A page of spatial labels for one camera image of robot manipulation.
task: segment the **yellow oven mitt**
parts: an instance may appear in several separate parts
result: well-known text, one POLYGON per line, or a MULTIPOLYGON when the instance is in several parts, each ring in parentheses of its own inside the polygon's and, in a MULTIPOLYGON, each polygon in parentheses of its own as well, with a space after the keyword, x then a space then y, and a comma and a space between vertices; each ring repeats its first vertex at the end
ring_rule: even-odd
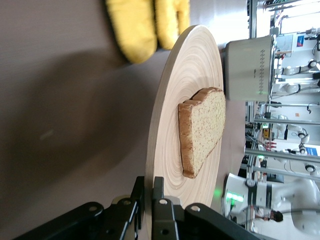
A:
POLYGON ((149 59, 157 49, 153 0, 106 0, 116 41, 133 64, 149 59))
POLYGON ((156 31, 161 47, 171 50, 190 25, 189 0, 155 0, 156 31))

